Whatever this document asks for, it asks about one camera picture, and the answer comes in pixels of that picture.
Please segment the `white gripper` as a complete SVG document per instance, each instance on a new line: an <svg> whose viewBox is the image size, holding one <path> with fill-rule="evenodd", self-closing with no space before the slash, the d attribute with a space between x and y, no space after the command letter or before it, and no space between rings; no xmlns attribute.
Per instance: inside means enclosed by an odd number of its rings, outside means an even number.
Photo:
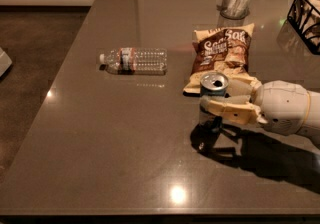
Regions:
<svg viewBox="0 0 320 224"><path fill-rule="evenodd" d="M230 78L226 93L231 97L212 101L209 111L233 123L259 123L268 132L296 134L308 116L309 92L299 84L280 80L261 85L257 79ZM243 96L254 94L255 105Z"/></svg>

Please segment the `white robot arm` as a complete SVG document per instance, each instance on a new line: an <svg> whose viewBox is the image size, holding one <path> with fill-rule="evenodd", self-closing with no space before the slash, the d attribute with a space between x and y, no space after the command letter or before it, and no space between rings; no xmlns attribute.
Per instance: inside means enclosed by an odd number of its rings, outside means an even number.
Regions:
<svg viewBox="0 0 320 224"><path fill-rule="evenodd" d="M231 79L229 97L202 96L200 106L241 125L259 124L265 131L308 138L320 148L320 93L299 84L272 81L252 87Z"/></svg>

